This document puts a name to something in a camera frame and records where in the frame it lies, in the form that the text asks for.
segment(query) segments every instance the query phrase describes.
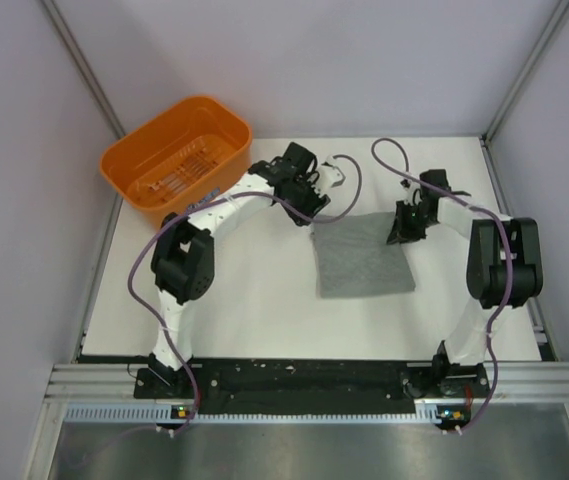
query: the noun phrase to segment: gray towel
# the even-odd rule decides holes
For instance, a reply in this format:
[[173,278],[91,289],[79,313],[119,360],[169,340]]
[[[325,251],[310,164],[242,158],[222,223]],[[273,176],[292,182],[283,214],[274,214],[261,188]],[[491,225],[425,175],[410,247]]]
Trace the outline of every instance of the gray towel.
[[415,290],[402,247],[386,245],[393,217],[392,212],[371,213],[313,225],[320,297],[357,298]]

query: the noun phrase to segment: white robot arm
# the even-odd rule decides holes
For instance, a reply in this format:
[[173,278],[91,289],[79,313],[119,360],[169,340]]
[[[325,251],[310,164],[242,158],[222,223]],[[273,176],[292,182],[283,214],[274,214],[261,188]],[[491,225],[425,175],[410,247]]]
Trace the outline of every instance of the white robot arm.
[[[328,190],[343,182],[344,175],[330,158],[318,165],[311,152],[291,143],[282,157],[251,167],[224,194],[228,201],[194,213],[162,236],[151,265],[168,337],[185,360],[193,355],[191,338],[197,310],[193,300],[208,290],[214,277],[213,242],[219,244],[255,213],[273,205],[272,196],[313,217],[328,204]],[[269,196],[241,196],[244,192]],[[289,216],[297,225],[308,224],[292,213]],[[160,376],[181,367],[166,337],[160,327],[149,362]]]
[[[420,179],[451,192],[445,170],[429,170]],[[442,342],[438,354],[450,365],[475,366],[486,355],[486,326],[499,304],[506,283],[504,249],[493,219],[472,210],[478,205],[466,192],[463,206],[452,198],[434,193],[416,182],[403,181],[404,201],[396,204],[388,243],[411,243],[426,238],[426,228],[446,225],[469,241],[466,283],[470,298],[457,326]],[[498,215],[509,237],[513,261],[513,289],[508,308],[523,305],[537,296],[543,283],[537,224],[530,218]]]

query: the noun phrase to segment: purple cable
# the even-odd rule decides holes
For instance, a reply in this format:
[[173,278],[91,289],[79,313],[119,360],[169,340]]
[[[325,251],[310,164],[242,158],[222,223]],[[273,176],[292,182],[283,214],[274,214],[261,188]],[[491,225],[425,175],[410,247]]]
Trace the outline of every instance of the purple cable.
[[491,361],[493,362],[493,365],[494,365],[493,382],[491,384],[491,388],[489,389],[488,395],[486,395],[486,399],[484,400],[484,402],[482,403],[480,408],[475,413],[475,416],[473,418],[471,418],[471,420],[460,429],[460,433],[463,433],[463,432],[466,432],[473,425],[475,425],[475,423],[477,423],[477,421],[484,415],[484,412],[486,411],[491,399],[495,395],[495,389],[497,388],[498,364],[497,364],[497,357],[495,356],[495,352],[493,351],[493,340],[491,338],[491,333],[493,331],[493,324],[495,323],[495,320],[497,320],[497,317],[502,313],[504,308],[506,308],[506,305],[508,304],[508,300],[509,300],[509,298],[511,298],[511,291],[513,290],[513,258],[511,256],[511,246],[510,246],[509,241],[508,241],[508,235],[506,234],[506,230],[504,229],[504,225],[502,225],[502,222],[500,221],[499,217],[495,213],[491,212],[490,210],[483,208],[483,207],[470,205],[467,201],[463,200],[462,198],[458,197],[457,195],[452,194],[451,192],[448,192],[448,191],[443,190],[439,187],[436,187],[435,185],[431,185],[428,182],[424,182],[423,180],[420,180],[419,178],[414,178],[413,176],[409,175],[408,173],[404,173],[404,172],[402,172],[396,168],[391,167],[387,163],[385,163],[375,152],[375,148],[381,142],[392,143],[393,145],[395,145],[396,147],[398,147],[400,149],[400,151],[402,152],[402,155],[404,156],[404,162],[406,164],[407,171],[408,171],[408,164],[409,164],[408,163],[408,155],[406,154],[406,151],[402,148],[402,146],[396,140],[393,140],[392,138],[386,138],[386,137],[378,138],[371,145],[371,155],[373,155],[373,158],[375,159],[375,161],[377,163],[379,163],[385,169],[393,172],[394,174],[399,175],[400,177],[403,177],[406,180],[409,180],[411,182],[416,182],[416,183],[420,184],[421,186],[428,188],[429,190],[432,190],[434,192],[439,193],[442,196],[448,197],[451,200],[462,205],[463,207],[469,208],[473,212],[482,213],[484,215],[489,216],[495,222],[495,225],[497,226],[497,231],[499,232],[500,240],[502,242],[502,248],[504,249],[504,255],[506,257],[506,287],[504,288],[504,295],[502,296],[502,300],[500,301],[500,304],[498,305],[497,309],[493,312],[493,314],[489,317],[488,322],[486,323],[486,349],[488,350],[488,354],[490,355]]
[[[337,155],[333,155],[333,158],[335,159],[344,159],[344,160],[348,160],[349,162],[351,162],[353,164],[353,166],[355,167],[355,170],[357,171],[357,189],[355,191],[355,196],[353,197],[353,201],[351,202],[351,204],[346,208],[346,210],[344,210],[342,213],[340,213],[339,215],[337,215],[336,217],[329,217],[329,218],[324,218],[324,219],[314,219],[311,217],[308,217],[306,215],[304,215],[301,212],[298,212],[294,207],[292,207],[291,205],[289,205],[288,203],[286,203],[284,200],[275,197],[274,195],[271,195],[269,193],[264,193],[264,192],[241,192],[238,193],[236,195],[233,195],[232,198],[244,198],[244,197],[264,197],[264,198],[269,198],[271,200],[273,200],[274,202],[279,203],[280,205],[282,205],[282,207],[284,207],[286,210],[292,212],[293,214],[295,214],[296,216],[298,216],[299,218],[301,218],[302,220],[305,220],[309,223],[333,223],[333,222],[337,222],[338,220],[341,220],[342,218],[344,218],[346,215],[348,215],[350,213],[351,210],[353,210],[353,207],[355,206],[355,204],[357,203],[357,201],[360,198],[360,193],[362,192],[362,169],[360,168],[359,164],[355,161],[355,159],[353,157],[350,157],[348,155],[344,155],[344,154],[337,154]],[[127,286],[128,286],[128,292],[131,294],[131,296],[140,304],[142,305],[144,308],[146,308],[149,312],[151,312],[153,314],[153,316],[156,318],[156,320],[160,323],[160,325],[162,326],[163,332],[164,332],[164,337],[166,338],[166,342],[168,343],[168,346],[171,348],[171,351],[173,352],[173,354],[175,355],[175,357],[178,359],[178,361],[182,364],[182,366],[184,367],[184,370],[186,371],[186,375],[188,376],[189,381],[191,382],[191,385],[193,386],[193,392],[194,392],[194,407],[191,409],[191,411],[189,412],[188,417],[185,419],[184,423],[179,426],[176,430],[173,436],[177,435],[178,433],[181,433],[183,430],[185,430],[188,425],[191,423],[191,421],[195,418],[195,415],[197,413],[197,409],[199,407],[199,401],[200,401],[200,393],[199,393],[199,388],[197,386],[197,381],[195,380],[195,375],[193,374],[193,370],[191,370],[191,367],[188,365],[188,363],[186,362],[186,360],[184,360],[184,358],[182,357],[182,355],[180,355],[180,352],[177,350],[177,347],[175,346],[175,344],[171,341],[171,338],[168,334],[167,331],[167,325],[166,322],[164,321],[164,319],[162,318],[162,315],[155,309],[153,308],[153,306],[148,303],[146,300],[144,300],[136,291],[135,288],[133,287],[133,279],[135,278],[135,274],[137,273],[137,270],[139,269],[142,260],[144,259],[144,257],[146,256],[146,254],[149,252],[149,250],[153,247],[153,245],[155,245],[155,243],[157,242],[157,240],[164,235],[164,233],[166,233],[166,231],[168,229],[170,229],[173,225],[181,222],[182,220],[184,220],[185,218],[188,217],[188,215],[192,215],[193,213],[202,211],[202,210],[206,210],[208,208],[211,207],[215,207],[217,205],[221,205],[222,203],[226,202],[227,199],[223,198],[220,200],[215,200],[213,202],[204,204],[204,205],[200,205],[197,206],[191,210],[189,210],[188,214],[181,214],[181,215],[177,215],[176,217],[172,218],[170,221],[168,221],[165,225],[162,226],[162,228],[160,228],[160,230],[153,235],[153,237],[149,240],[149,242],[144,246],[144,248],[142,249],[142,251],[140,252],[140,254],[137,256],[137,258],[135,259],[135,262],[133,262],[133,266],[131,267],[131,271],[128,275],[128,281],[127,281]],[[122,440],[123,438],[129,436],[132,433],[135,432],[139,432],[142,430],[151,430],[151,429],[155,429],[155,426],[152,425],[142,425],[142,426],[137,426],[137,427],[133,427],[130,428],[128,430],[125,430],[124,432],[114,436],[113,438],[111,438],[110,440],[108,440],[107,442],[105,442],[103,445],[101,445],[100,447],[98,447],[93,453],[91,453],[91,455],[84,455],[82,457],[82,460],[78,463],[72,463],[69,461],[68,457],[65,458],[66,463],[68,464],[68,466],[72,469],[79,469],[84,467],[85,465],[87,465],[91,460],[93,460],[93,458],[95,458],[97,455],[99,455],[100,453],[102,453],[104,450],[106,450],[107,448],[111,447],[112,445],[116,444],[117,442],[119,442],[120,440]]]

